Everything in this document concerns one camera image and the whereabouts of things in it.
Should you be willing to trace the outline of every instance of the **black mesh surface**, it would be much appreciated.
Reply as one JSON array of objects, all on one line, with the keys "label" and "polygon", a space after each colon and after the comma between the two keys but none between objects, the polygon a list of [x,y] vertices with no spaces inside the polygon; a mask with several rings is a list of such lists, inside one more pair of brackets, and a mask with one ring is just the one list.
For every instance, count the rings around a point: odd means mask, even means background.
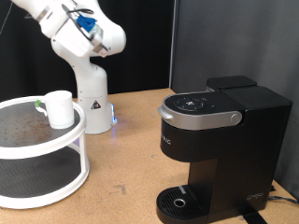
[{"label": "black mesh surface", "polygon": [[22,159],[0,160],[0,195],[31,198],[61,189],[81,172],[76,150],[64,147],[50,154]]},{"label": "black mesh surface", "polygon": [[0,147],[29,147],[49,142],[74,129],[80,121],[75,110],[75,123],[62,130],[52,129],[48,117],[35,108],[35,102],[0,109]]}]

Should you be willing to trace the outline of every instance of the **white robotic arm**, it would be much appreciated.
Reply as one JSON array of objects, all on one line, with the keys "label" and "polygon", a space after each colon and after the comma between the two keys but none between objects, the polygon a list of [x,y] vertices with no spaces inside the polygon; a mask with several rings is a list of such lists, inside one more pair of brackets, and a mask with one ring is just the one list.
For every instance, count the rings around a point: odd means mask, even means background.
[{"label": "white robotic arm", "polygon": [[[48,38],[55,37],[65,48],[76,56],[102,56],[122,52],[125,46],[125,33],[122,28],[108,19],[96,0],[12,0],[17,6],[27,10],[41,26]],[[93,14],[85,14],[89,9]],[[97,21],[88,29],[82,26],[92,18]]]},{"label": "white robotic arm", "polygon": [[112,116],[113,105],[107,98],[107,74],[101,67],[91,64],[90,57],[122,52],[125,32],[105,16],[97,0],[12,2],[39,22],[42,33],[51,38],[56,54],[72,66],[78,85],[78,104],[87,117],[86,133],[108,131],[116,120]]}]

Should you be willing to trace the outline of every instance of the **black wall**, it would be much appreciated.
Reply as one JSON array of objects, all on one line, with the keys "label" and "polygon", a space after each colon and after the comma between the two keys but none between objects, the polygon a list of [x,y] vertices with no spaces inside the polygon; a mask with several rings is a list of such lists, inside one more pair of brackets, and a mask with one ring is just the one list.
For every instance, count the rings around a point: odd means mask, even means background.
[{"label": "black wall", "polygon": [[[10,4],[0,1],[0,28]],[[127,36],[124,52],[91,59],[107,71],[108,93],[167,88],[174,0],[101,0],[100,7]],[[73,70],[26,15],[13,5],[0,35],[0,102],[56,90],[76,97]]]},{"label": "black wall", "polygon": [[275,179],[299,198],[299,2],[177,0],[175,92],[246,76],[293,101]]}]

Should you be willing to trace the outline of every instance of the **blue light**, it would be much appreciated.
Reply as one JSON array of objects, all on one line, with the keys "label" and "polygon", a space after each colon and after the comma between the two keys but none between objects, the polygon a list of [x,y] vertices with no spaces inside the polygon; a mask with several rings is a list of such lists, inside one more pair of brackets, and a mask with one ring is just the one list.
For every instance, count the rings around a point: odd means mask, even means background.
[{"label": "blue light", "polygon": [[112,105],[112,122],[115,124],[118,120],[114,117],[114,105]]}]

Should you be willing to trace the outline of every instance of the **white mug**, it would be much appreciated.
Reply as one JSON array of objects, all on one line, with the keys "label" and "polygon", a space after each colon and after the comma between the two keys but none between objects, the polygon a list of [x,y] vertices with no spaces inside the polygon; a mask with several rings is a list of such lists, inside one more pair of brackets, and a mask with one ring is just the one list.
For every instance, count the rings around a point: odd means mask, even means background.
[{"label": "white mug", "polygon": [[36,110],[48,116],[50,127],[66,129],[75,123],[73,98],[70,91],[52,91],[36,101]]}]

